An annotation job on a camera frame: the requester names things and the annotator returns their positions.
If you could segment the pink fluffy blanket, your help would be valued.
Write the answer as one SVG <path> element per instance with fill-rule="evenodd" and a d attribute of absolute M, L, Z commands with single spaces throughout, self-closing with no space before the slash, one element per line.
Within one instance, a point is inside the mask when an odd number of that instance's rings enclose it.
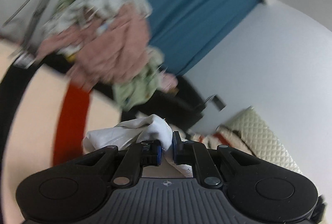
<path fill-rule="evenodd" d="M 67 75 L 80 88 L 96 83 L 123 83 L 132 79 L 149 61 L 150 31 L 147 18 L 133 4 L 123 5 L 111 21 L 93 16 L 86 25 L 45 36 L 36 59 L 59 52 L 73 56 Z"/>

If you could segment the small pink cloth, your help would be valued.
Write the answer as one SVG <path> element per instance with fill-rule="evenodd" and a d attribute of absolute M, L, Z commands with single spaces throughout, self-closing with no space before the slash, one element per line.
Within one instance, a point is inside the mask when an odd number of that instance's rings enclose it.
<path fill-rule="evenodd" d="M 159 73 L 159 85 L 158 90 L 162 92 L 168 92 L 172 89 L 175 89 L 178 85 L 178 80 L 175 75 L 167 72 Z"/>

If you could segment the black wall socket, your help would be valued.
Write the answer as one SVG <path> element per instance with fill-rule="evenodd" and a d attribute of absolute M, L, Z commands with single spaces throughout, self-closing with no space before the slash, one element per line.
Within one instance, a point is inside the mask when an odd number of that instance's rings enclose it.
<path fill-rule="evenodd" d="M 212 103 L 218 111 L 222 111 L 226 107 L 226 104 L 218 95 L 209 96 L 205 101 L 205 104 L 207 103 Z"/>

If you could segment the cream white crumpled garment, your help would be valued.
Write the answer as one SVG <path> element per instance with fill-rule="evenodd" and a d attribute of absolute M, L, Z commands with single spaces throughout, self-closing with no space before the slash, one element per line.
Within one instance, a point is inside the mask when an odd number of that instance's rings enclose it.
<path fill-rule="evenodd" d="M 44 35 L 59 34 L 76 23 L 86 25 L 95 15 L 111 21 L 126 4 L 133 4 L 144 18 L 153 12 L 148 0 L 59 0 L 51 19 L 43 26 Z"/>

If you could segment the light green patterned garment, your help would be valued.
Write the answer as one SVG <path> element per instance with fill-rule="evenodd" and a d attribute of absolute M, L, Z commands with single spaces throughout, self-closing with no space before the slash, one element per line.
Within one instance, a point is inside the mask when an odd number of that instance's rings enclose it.
<path fill-rule="evenodd" d="M 156 47 L 148 47 L 149 61 L 129 82 L 113 84 L 114 101 L 124 111 L 146 103 L 160 86 L 160 68 L 164 55 Z"/>

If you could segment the white t-shirt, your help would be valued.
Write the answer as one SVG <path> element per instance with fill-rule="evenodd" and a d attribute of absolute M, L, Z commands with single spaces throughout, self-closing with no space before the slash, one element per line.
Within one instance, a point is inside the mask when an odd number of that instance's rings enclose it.
<path fill-rule="evenodd" d="M 161 165 L 143 169 L 143 177 L 151 178 L 191 178 L 192 167 L 177 165 L 173 161 L 173 130 L 168 123 L 157 115 L 121 122 L 112 128 L 97 129 L 87 132 L 83 138 L 83 151 L 91 153 L 105 146 L 115 145 L 119 150 L 126 150 L 132 144 L 142 141 L 158 140 L 161 142 Z"/>

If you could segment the cream quilted pillow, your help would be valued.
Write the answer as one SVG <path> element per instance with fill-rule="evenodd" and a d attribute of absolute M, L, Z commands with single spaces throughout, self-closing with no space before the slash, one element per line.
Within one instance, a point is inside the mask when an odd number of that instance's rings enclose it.
<path fill-rule="evenodd" d="M 256 157 L 290 171 L 302 173 L 285 146 L 254 107 L 250 106 L 241 111 L 226 125 L 218 126 L 218 130 L 223 128 L 233 131 Z"/>

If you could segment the striped cream red black blanket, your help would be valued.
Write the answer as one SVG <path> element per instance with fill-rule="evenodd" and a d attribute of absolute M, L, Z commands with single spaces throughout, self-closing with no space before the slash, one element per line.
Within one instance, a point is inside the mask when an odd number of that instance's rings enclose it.
<path fill-rule="evenodd" d="M 1 79 L 14 61 L 17 47 L 1 39 Z M 69 80 L 42 66 L 30 81 L 10 129 L 1 174 L 2 223 L 24 221 L 17 206 L 15 192 L 26 177 L 52 165 L 53 148 L 62 103 Z M 88 97 L 89 107 L 83 136 L 90 130 L 111 128 L 119 123 L 120 111 L 99 92 Z M 163 157 L 160 167 L 147 167 L 144 177 L 184 178 Z"/>

